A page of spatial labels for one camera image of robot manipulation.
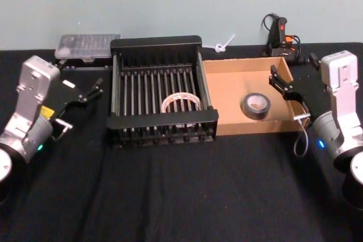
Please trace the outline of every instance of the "cardboard box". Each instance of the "cardboard box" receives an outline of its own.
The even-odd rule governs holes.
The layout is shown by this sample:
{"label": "cardboard box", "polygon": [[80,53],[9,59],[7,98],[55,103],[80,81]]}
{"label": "cardboard box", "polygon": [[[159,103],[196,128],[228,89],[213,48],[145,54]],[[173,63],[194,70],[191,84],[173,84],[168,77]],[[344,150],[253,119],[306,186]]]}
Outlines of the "cardboard box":
{"label": "cardboard box", "polygon": [[[233,59],[204,61],[203,64],[212,106],[220,116],[217,135],[301,130],[293,117],[305,113],[302,105],[284,100],[268,83],[271,65],[277,67],[285,81],[293,80],[285,59]],[[271,101],[267,117],[260,121],[249,119],[241,110],[244,97],[253,92],[262,93]]]}

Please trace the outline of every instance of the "wall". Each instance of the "wall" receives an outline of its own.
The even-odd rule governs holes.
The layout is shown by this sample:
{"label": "wall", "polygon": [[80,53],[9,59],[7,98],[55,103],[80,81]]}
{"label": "wall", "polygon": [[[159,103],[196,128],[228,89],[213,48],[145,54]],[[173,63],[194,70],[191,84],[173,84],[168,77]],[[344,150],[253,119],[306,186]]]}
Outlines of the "wall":
{"label": "wall", "polygon": [[263,16],[288,19],[303,43],[362,41],[363,0],[0,0],[0,49],[55,48],[64,33],[197,34],[208,44],[261,44]]}

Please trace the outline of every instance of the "black tablecloth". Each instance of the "black tablecloth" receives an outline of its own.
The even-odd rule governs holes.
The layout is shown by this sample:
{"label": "black tablecloth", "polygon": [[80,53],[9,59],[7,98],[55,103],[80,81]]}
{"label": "black tablecloth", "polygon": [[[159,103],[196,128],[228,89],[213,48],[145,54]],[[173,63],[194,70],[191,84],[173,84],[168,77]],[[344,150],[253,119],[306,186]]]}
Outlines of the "black tablecloth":
{"label": "black tablecloth", "polygon": [[[319,56],[359,43],[306,44]],[[260,46],[203,51],[203,59],[260,56]],[[14,111],[20,66],[53,50],[0,52],[0,128]],[[294,77],[306,66],[291,68]],[[111,71],[65,70],[87,91],[103,77],[105,93],[66,120],[74,129],[47,142],[29,164],[20,188],[0,206],[0,241],[349,241],[341,183],[326,151],[315,145],[297,159],[296,133],[218,137],[215,142],[109,148],[105,121]],[[363,65],[359,64],[359,79]],[[363,88],[357,112],[363,117]]]}

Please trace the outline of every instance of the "black electrical tape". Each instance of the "black electrical tape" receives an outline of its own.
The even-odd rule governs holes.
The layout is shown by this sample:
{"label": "black electrical tape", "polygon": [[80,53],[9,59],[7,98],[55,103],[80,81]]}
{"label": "black electrical tape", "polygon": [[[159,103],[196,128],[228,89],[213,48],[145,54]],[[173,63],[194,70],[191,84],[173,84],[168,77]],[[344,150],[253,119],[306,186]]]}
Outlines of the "black electrical tape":
{"label": "black electrical tape", "polygon": [[250,93],[243,99],[242,112],[250,119],[261,120],[267,116],[270,107],[268,97],[260,93]]}

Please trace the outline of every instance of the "clear plastic container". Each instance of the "clear plastic container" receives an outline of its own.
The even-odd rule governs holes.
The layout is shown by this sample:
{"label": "clear plastic container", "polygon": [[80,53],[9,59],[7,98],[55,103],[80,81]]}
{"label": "clear plastic container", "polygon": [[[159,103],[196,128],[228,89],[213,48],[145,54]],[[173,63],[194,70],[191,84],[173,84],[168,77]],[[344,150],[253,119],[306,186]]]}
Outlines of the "clear plastic container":
{"label": "clear plastic container", "polygon": [[56,50],[57,59],[82,59],[93,62],[96,58],[110,58],[109,44],[119,34],[67,34],[61,37]]}

